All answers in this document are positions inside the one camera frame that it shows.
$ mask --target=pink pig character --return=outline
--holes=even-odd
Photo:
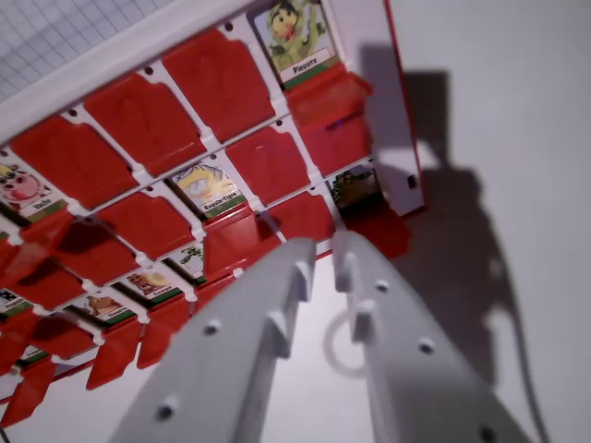
[[[0,195],[13,210],[21,210],[33,200],[50,194],[51,190],[29,173],[20,171],[18,166],[0,163]]]

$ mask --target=white table surface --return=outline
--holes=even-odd
[[[409,221],[412,252],[396,264],[530,436],[524,379],[551,441],[587,441],[591,3],[392,6],[431,206]],[[336,375],[320,350],[344,300],[331,289],[330,259],[318,266],[293,360],[277,370],[265,441],[370,438],[363,380]],[[338,354],[359,364],[345,342],[343,329]],[[104,442],[149,373],[131,366],[93,392],[88,370],[63,379],[7,434],[13,443]],[[312,383],[315,398],[300,383]],[[314,414],[329,410],[331,421]]]

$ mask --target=green cartoon creature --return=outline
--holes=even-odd
[[[309,4],[308,36],[304,38],[304,7]],[[269,32],[277,44],[270,45],[271,59],[282,71],[300,62],[311,54],[320,35],[326,32],[321,22],[316,21],[319,5],[314,0],[282,0],[275,5],[267,20]]]

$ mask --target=grid paper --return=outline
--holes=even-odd
[[[0,0],[0,102],[172,0]]]

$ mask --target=character card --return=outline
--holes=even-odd
[[[25,349],[25,352],[17,360],[17,363],[20,366],[28,366],[41,360],[47,355],[49,354],[46,351],[42,351],[41,349],[29,345],[27,346],[27,349]]]
[[[162,263],[154,263],[136,272],[132,272],[119,282],[155,305],[180,293],[176,281],[182,280]]]
[[[339,62],[320,0],[269,2],[248,19],[287,90]]]
[[[369,160],[328,179],[332,199],[339,210],[380,192],[380,183]]]
[[[178,268],[188,274],[198,283],[205,282],[203,278],[203,243],[195,242],[173,252],[168,256]]]
[[[228,174],[207,161],[174,175],[172,181],[206,219],[247,201]]]
[[[74,311],[81,310],[89,316],[95,317],[109,325],[135,316],[133,311],[121,306],[113,298],[109,297],[109,291],[115,289],[104,288],[102,291],[87,295],[76,300],[72,305]]]
[[[32,304],[6,289],[0,289],[0,321],[13,317]]]
[[[36,222],[66,205],[64,196],[52,189],[36,174],[27,170],[9,151],[0,157],[0,202],[11,210]]]

